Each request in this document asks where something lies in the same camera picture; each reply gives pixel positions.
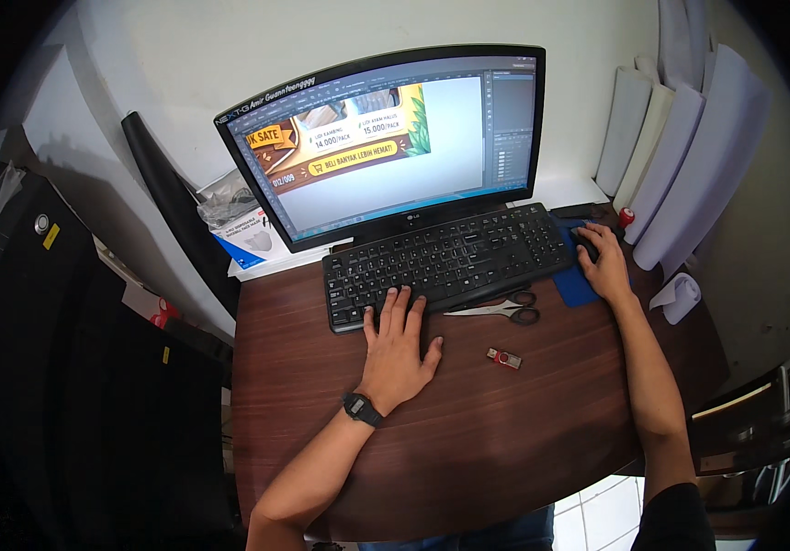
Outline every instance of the yellow label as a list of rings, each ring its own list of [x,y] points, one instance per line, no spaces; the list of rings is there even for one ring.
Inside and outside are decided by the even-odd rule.
[[[368,162],[369,160],[382,159],[398,152],[398,146],[393,140],[371,144],[370,146],[358,147],[351,151],[339,152],[330,157],[314,160],[310,163],[310,174],[320,176],[335,170],[345,169],[353,165]]]
[[[274,149],[294,149],[297,144],[291,141],[293,130],[282,130],[278,124],[272,124],[245,137],[251,149],[275,144]]]
[[[53,224],[52,227],[49,228],[49,233],[46,235],[46,239],[43,240],[43,248],[48,250],[52,247],[52,243],[56,240],[56,237],[58,237],[58,232],[60,230],[58,224]]]

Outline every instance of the screen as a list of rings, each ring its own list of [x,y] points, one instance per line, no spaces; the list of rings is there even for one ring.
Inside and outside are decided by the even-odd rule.
[[[525,188],[535,79],[534,57],[402,63],[318,85],[304,80],[291,94],[266,94],[226,126],[296,242]]]

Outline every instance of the hand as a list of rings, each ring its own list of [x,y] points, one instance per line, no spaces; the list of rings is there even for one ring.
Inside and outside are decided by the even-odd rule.
[[[364,311],[364,336],[367,337],[367,360],[361,384],[355,392],[364,394],[384,417],[395,407],[420,393],[435,376],[441,360],[444,337],[435,337],[426,357],[420,361],[420,327],[426,297],[420,296],[407,312],[410,287],[389,289],[380,311],[380,331],[374,330],[374,309]]]
[[[587,224],[577,228],[582,237],[588,238],[600,253],[597,264],[591,262],[585,247],[578,245],[578,263],[594,292],[614,306],[634,296],[628,280],[628,266],[624,263],[618,240],[612,230],[599,224]]]

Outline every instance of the brown wood desk surface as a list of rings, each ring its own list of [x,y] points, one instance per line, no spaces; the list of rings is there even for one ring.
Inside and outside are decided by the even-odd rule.
[[[660,267],[629,272],[644,305]],[[602,301],[567,308],[552,280],[533,284],[542,320],[427,316],[423,351],[444,335],[434,380],[383,421],[310,534],[410,540],[477,529],[583,489],[641,454],[621,340]],[[648,312],[694,412],[728,377],[704,303],[679,325]],[[489,347],[521,356],[498,366]],[[361,380],[366,345],[328,328],[321,263],[243,284],[233,362],[236,483],[243,517]]]

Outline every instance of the black tube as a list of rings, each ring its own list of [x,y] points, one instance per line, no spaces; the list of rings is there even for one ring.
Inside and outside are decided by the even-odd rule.
[[[226,276],[230,257],[196,212],[197,201],[187,183],[171,166],[136,111],[123,119],[123,131],[162,218],[205,284],[235,318],[240,283]]]

